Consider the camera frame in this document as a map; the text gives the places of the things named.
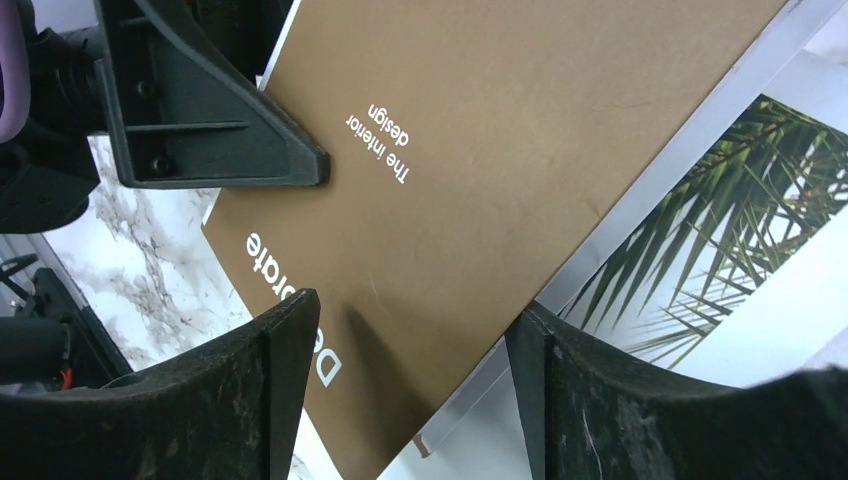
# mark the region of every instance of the screw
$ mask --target screw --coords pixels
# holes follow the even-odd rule
[[[156,85],[148,80],[142,80],[135,84],[135,93],[141,98],[150,100],[156,96]]]
[[[168,157],[156,157],[150,162],[150,169],[154,174],[159,176],[165,176],[171,172],[171,167],[173,166],[171,159]]]

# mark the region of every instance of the brown book cover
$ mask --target brown book cover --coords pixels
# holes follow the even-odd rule
[[[221,192],[204,232],[254,314],[322,301],[306,410],[375,478],[784,0],[303,0],[267,92],[332,157]]]

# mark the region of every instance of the palm leaf picture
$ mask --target palm leaf picture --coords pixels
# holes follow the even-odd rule
[[[627,348],[679,361],[845,206],[847,169],[848,136],[760,96],[560,316],[588,299],[581,328],[598,317],[596,329],[615,328],[679,270],[667,306],[639,326],[656,336]]]

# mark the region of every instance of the purple tube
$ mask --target purple tube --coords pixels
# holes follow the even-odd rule
[[[0,0],[0,72],[3,74],[0,143],[6,143],[24,128],[29,117],[29,62],[16,0]]]

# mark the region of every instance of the red wire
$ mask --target red wire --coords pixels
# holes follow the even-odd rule
[[[71,388],[71,381],[74,378],[74,371],[70,368],[67,370],[62,370],[62,390],[67,390]]]

